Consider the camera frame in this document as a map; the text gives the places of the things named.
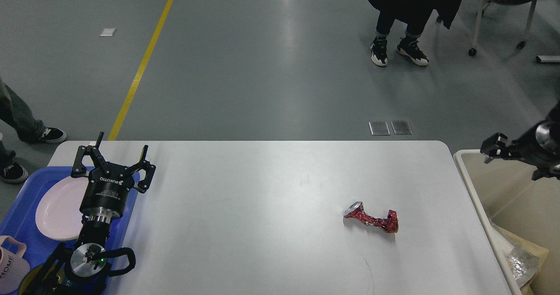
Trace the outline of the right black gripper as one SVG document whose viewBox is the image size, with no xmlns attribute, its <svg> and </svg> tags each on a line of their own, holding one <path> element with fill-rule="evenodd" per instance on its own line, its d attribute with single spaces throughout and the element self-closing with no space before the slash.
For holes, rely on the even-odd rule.
<svg viewBox="0 0 560 295">
<path fill-rule="evenodd" d="M 542 178 L 560 179 L 560 123 L 541 121 L 515 140 L 509 140 L 497 132 L 482 142 L 480 153 L 485 155 L 484 163 L 494 159 L 518 161 L 536 166 L 532 180 Z"/>
</svg>

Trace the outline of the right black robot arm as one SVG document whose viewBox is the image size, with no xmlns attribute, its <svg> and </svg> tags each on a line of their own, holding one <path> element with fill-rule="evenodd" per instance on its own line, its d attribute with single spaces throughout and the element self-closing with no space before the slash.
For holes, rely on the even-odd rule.
<svg viewBox="0 0 560 295">
<path fill-rule="evenodd" d="M 480 153 L 484 163 L 501 158 L 520 161 L 536 167 L 532 180 L 560 179 L 560 106 L 557 103 L 543 121 L 532 126 L 518 139 L 509 141 L 500 132 L 482 142 Z"/>
</svg>

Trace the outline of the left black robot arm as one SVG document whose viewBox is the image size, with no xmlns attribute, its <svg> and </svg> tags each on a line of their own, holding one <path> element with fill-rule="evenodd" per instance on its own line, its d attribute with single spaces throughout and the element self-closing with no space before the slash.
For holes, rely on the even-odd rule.
<svg viewBox="0 0 560 295">
<path fill-rule="evenodd" d="M 110 249 L 111 225 L 125 215 L 130 191 L 145 193 L 156 166 L 147 159 L 144 145 L 137 163 L 122 165 L 106 161 L 100 152 L 104 132 L 94 145 L 80 146 L 70 176 L 86 178 L 87 187 L 79 211 L 82 227 L 73 247 L 59 243 L 36 274 L 20 283 L 21 295 L 101 295 L 111 277 L 136 266 L 129 247 Z"/>
</svg>

